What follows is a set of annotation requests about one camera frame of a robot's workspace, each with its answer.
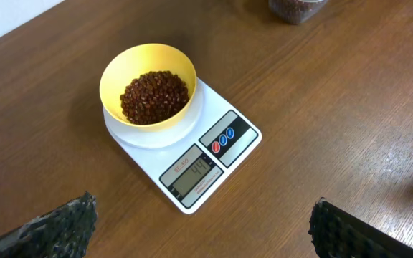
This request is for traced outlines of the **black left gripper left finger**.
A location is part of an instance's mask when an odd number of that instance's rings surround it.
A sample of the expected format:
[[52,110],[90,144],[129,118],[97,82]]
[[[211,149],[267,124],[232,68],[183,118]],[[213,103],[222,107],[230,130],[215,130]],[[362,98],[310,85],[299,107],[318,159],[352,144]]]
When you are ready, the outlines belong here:
[[86,192],[0,236],[0,257],[78,257],[98,220],[96,197]]

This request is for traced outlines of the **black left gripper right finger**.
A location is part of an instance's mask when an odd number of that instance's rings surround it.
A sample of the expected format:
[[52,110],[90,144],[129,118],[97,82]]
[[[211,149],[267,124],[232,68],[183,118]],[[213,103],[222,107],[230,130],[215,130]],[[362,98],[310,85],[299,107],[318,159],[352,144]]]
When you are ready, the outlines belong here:
[[413,258],[413,248],[319,199],[311,212],[311,243],[322,258]]

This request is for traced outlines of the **white digital kitchen scale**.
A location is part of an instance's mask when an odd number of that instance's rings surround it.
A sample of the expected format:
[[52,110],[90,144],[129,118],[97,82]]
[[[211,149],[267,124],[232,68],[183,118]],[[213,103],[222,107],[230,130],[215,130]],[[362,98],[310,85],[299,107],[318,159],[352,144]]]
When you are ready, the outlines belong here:
[[108,132],[185,214],[194,213],[251,154],[260,130],[202,80],[186,116],[155,133],[103,113]]

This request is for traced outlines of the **yellow plastic bowl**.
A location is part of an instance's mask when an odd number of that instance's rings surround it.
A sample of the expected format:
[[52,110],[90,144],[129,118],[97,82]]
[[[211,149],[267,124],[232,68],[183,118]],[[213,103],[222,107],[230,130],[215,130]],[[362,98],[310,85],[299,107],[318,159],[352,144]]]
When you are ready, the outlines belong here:
[[[190,100],[173,117],[151,125],[136,125],[122,114],[120,96],[132,80],[148,72],[170,71],[187,85]],[[142,131],[157,131],[174,126],[186,117],[198,95],[199,83],[192,61],[180,50],[166,44],[141,44],[121,52],[105,68],[100,79],[100,100],[108,114],[123,125]]]

